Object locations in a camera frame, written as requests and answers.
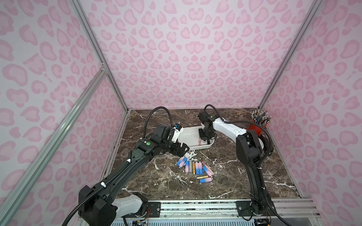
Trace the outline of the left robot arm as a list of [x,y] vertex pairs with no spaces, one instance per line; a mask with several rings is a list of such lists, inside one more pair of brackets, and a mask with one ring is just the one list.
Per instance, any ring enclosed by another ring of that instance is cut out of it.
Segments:
[[184,127],[178,123],[161,123],[153,133],[143,134],[119,167],[94,186],[84,186],[79,191],[78,205],[65,218],[63,225],[68,225],[75,214],[90,226],[112,225],[121,214],[120,206],[114,201],[137,172],[159,154],[171,153],[182,157],[189,151],[189,147],[178,140],[183,132]]

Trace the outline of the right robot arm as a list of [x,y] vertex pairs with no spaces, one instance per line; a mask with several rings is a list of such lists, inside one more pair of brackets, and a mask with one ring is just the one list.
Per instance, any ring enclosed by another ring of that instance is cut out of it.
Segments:
[[[251,203],[247,210],[251,213],[251,216],[244,220],[250,221],[254,216],[262,216],[272,212],[283,224],[289,226],[290,224],[277,213],[265,186],[262,165],[273,149],[273,141],[268,130],[253,121],[228,121],[221,116],[220,112],[212,104],[207,104],[203,111],[198,114],[198,118],[204,125],[204,128],[199,130],[202,140],[207,141],[215,138],[218,131],[236,143],[236,156],[244,165],[250,183]],[[261,129],[269,141],[267,151],[265,152],[262,148],[255,130],[244,130],[236,126],[236,123],[249,124]]]

